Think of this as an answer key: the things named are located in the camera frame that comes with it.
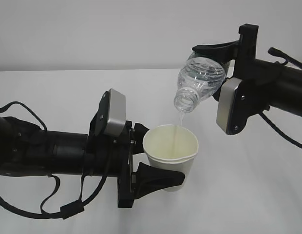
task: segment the white table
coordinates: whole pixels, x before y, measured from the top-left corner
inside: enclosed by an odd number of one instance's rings
[[[127,119],[149,128],[178,122],[173,106],[178,69],[0,72],[0,107],[27,104],[49,130],[87,133],[102,94],[114,88],[126,95]],[[184,118],[200,150],[184,188],[157,191],[117,208],[116,179],[108,178],[85,212],[66,220],[32,220],[0,207],[0,234],[293,234],[302,233],[302,150],[278,136],[259,116],[236,136],[217,126],[217,102],[210,98]],[[302,143],[302,118],[271,109],[267,115]],[[21,107],[5,115],[36,123]],[[144,154],[135,156],[147,162]],[[84,197],[99,182],[86,179]],[[39,212],[54,180],[0,176],[0,194],[11,204]],[[78,198],[78,176],[62,175],[59,192],[46,210]]]

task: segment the cup rim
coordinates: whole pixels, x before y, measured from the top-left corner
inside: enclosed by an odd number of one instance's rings
[[[190,133],[194,136],[194,139],[195,139],[195,141],[196,141],[196,145],[197,145],[197,147],[196,147],[196,152],[193,153],[193,154],[191,154],[191,155],[189,155],[189,156],[184,156],[184,157],[180,157],[180,158],[172,158],[172,159],[164,159],[164,158],[159,158],[159,157],[151,156],[151,155],[146,151],[146,149],[145,149],[145,139],[146,139],[146,135],[147,135],[150,131],[152,131],[152,130],[154,130],[154,129],[156,129],[156,128],[164,127],[164,126],[178,126],[178,127],[180,127],[180,128],[185,129],[186,131],[190,132]],[[192,157],[195,157],[195,156],[198,154],[198,152],[199,152],[199,141],[198,141],[198,138],[196,137],[196,135],[195,135],[192,131],[190,131],[188,128],[185,128],[185,127],[180,126],[180,125],[175,125],[175,124],[163,124],[163,125],[159,125],[159,126],[153,128],[153,129],[147,131],[147,133],[145,134],[145,136],[143,137],[143,140],[142,140],[142,147],[143,147],[143,149],[144,149],[144,151],[145,151],[145,153],[147,154],[148,157],[150,157],[150,158],[152,158],[152,159],[154,159],[154,160],[156,160],[156,161],[158,161],[158,162],[163,162],[163,163],[165,163],[165,162],[172,162],[172,163],[174,163],[174,164],[177,164],[177,163],[181,163],[181,162],[186,161],[186,159],[191,159]]]

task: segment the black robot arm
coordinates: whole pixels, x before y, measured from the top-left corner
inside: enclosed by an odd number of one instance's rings
[[[220,64],[235,60],[233,76],[213,95],[219,101],[216,122],[228,135],[242,131],[250,116],[264,117],[263,110],[270,106],[302,117],[302,63],[275,48],[269,54],[285,59],[284,63],[256,59],[257,32],[257,25],[245,24],[237,41],[193,47]],[[300,70],[287,67],[288,62]]]
[[[52,176],[54,174],[102,176],[101,181],[86,200],[69,203],[60,212],[41,214],[25,212],[9,205],[0,196],[0,205],[18,215],[36,218],[68,218],[84,211],[100,192],[108,176],[117,177],[118,207],[131,208],[135,199],[154,191],[181,185],[185,175],[181,172],[162,170],[139,163],[137,172],[132,168],[132,156],[143,153],[142,139],[148,128],[125,120],[125,96],[116,90],[107,91],[90,124],[87,134],[48,131],[45,124],[24,104],[42,124],[35,124],[14,117],[0,117],[0,175],[2,176]]]

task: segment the bottle neck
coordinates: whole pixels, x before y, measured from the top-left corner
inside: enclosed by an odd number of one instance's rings
[[[189,113],[199,104],[199,94],[196,90],[185,87],[177,90],[175,99],[175,107],[178,111]]]

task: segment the paper cup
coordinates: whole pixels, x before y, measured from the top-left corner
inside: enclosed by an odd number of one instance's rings
[[[199,150],[196,136],[181,126],[161,125],[145,134],[142,145],[152,167],[185,174],[186,178],[182,185],[165,190],[181,189]]]

